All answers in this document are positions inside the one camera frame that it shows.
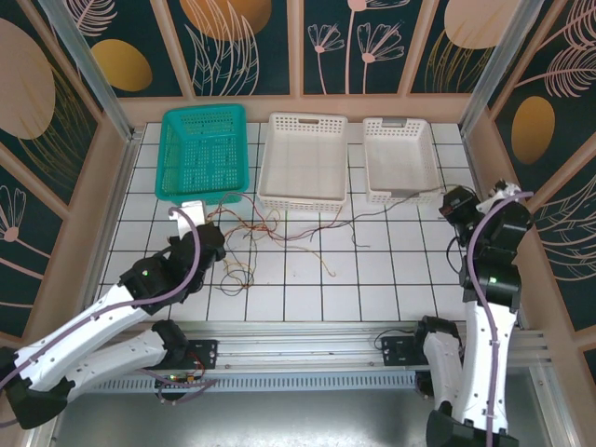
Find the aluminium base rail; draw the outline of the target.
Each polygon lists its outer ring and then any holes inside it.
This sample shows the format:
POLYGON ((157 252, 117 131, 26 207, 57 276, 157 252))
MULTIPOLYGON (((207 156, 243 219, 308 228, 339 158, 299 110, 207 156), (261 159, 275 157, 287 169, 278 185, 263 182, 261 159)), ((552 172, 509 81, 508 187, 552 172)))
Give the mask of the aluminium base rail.
POLYGON ((410 335, 413 322, 180 321, 189 339, 218 342, 217 373, 380 371, 384 335, 410 335))

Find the aluminium frame post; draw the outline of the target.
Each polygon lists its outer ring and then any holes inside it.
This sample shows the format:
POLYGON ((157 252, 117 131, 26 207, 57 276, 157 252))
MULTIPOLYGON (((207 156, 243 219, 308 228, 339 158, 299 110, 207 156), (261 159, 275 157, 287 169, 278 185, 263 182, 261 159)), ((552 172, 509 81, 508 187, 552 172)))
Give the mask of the aluminium frame post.
POLYGON ((88 37, 100 37, 113 22, 117 16, 115 0, 37 1, 107 116, 120 135, 130 141, 134 127, 126 118, 87 41, 88 37))
POLYGON ((507 68, 534 25, 544 0, 521 0, 473 89, 459 121, 464 140, 474 129, 507 68))

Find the white basket with grey label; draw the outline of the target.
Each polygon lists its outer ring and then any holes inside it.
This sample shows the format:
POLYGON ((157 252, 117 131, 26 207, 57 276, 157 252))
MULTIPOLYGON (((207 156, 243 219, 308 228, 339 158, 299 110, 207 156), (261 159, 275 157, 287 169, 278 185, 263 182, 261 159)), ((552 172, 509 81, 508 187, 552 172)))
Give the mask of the white basket with grey label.
POLYGON ((369 202, 422 205, 444 192, 431 126, 426 120, 366 118, 363 145, 369 202))

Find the teal plastic basket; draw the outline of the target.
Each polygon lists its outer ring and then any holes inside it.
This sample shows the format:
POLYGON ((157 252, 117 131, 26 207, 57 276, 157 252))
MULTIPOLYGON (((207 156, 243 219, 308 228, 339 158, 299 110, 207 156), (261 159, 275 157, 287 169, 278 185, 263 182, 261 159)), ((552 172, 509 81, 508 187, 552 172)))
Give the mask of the teal plastic basket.
POLYGON ((238 201, 250 184, 246 112, 240 104, 172 109, 162 118, 156 197, 182 204, 238 201))

